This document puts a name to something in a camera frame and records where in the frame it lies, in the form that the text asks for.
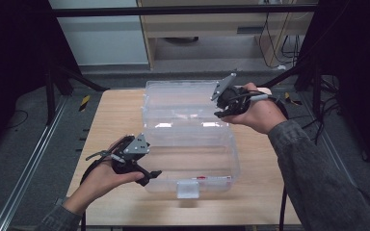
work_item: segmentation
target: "sleeve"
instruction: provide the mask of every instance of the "sleeve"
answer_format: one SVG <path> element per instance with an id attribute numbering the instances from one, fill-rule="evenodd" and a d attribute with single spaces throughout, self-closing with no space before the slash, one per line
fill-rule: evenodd
<path id="1" fill-rule="evenodd" d="M 269 134 L 285 188 L 305 230 L 370 230 L 370 206 L 295 121 Z"/>
<path id="2" fill-rule="evenodd" d="M 35 230 L 77 230 L 82 217 L 57 205 L 36 227 Z"/>

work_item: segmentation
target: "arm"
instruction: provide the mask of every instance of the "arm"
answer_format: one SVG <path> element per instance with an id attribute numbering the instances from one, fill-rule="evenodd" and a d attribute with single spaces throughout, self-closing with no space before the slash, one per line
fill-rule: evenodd
<path id="1" fill-rule="evenodd" d="M 255 90 L 255 85 L 245 88 Z M 370 230 L 370 207 L 356 187 L 272 101 L 251 102 L 246 113 L 224 121 L 247 125 L 269 136 L 286 190 L 305 230 Z"/>
<path id="2" fill-rule="evenodd" d="M 89 174 L 63 206 L 56 206 L 36 230 L 77 230 L 83 213 L 92 202 L 119 185 L 137 181 L 143 177 L 141 172 L 115 174 L 111 161 L 105 161 Z"/>

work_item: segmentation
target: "aluminum rail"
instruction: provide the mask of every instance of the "aluminum rail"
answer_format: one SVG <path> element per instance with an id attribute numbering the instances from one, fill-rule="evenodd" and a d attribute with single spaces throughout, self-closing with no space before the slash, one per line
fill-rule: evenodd
<path id="1" fill-rule="evenodd" d="M 97 9 L 53 9 L 51 11 L 28 11 L 33 16 L 88 17 L 88 16 L 128 16 L 161 14 L 209 14 L 209 13 L 307 13 L 326 9 L 317 4 L 278 4 L 278 5 L 218 5 L 218 6 L 174 6 L 174 7 L 135 7 Z"/>
<path id="2" fill-rule="evenodd" d="M 0 213 L 0 231 L 5 231 L 8 229 L 12 221 L 13 215 L 16 212 L 17 207 L 19 206 L 20 201 L 23 198 L 23 195 L 26 193 L 29 183 L 32 180 L 32 177 L 34 176 L 36 169 L 38 168 L 40 159 L 43 156 L 43 153 L 51 137 L 53 136 L 53 133 L 65 110 L 66 102 L 67 98 L 61 97 L 61 102 L 58 105 L 56 116 L 54 117 L 52 123 L 47 125 L 46 128 L 44 129 L 40 137 L 40 140 L 29 159 L 28 164 L 24 168 L 19 180 L 16 183 L 16 186 L 14 187 L 11 193 L 11 196 L 9 197 L 4 208 L 2 209 Z"/>

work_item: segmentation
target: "table surface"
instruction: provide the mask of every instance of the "table surface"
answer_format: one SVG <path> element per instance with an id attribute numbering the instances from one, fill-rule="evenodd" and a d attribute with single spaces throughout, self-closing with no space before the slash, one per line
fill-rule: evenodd
<path id="1" fill-rule="evenodd" d="M 67 195 L 79 186 L 93 161 L 85 159 L 126 134 L 143 132 L 141 107 L 145 90 L 103 93 Z M 148 192 L 125 184 L 97 199 L 87 210 L 88 225 L 249 225 L 278 224 L 283 181 L 277 156 L 266 135 L 230 125 L 241 174 L 227 192 L 202 192 L 199 199 L 177 199 L 175 192 Z M 286 224 L 300 224 L 287 200 Z"/>

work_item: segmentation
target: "transparent plastic box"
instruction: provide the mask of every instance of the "transparent plastic box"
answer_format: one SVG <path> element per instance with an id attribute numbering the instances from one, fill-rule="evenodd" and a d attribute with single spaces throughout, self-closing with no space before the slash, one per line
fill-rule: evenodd
<path id="1" fill-rule="evenodd" d="M 198 198 L 201 192 L 228 191 L 240 174 L 237 148 L 227 123 L 210 100 L 217 81 L 148 81 L 143 123 L 150 152 L 140 160 L 147 170 L 162 170 L 145 186 L 149 192 L 176 192 Z"/>

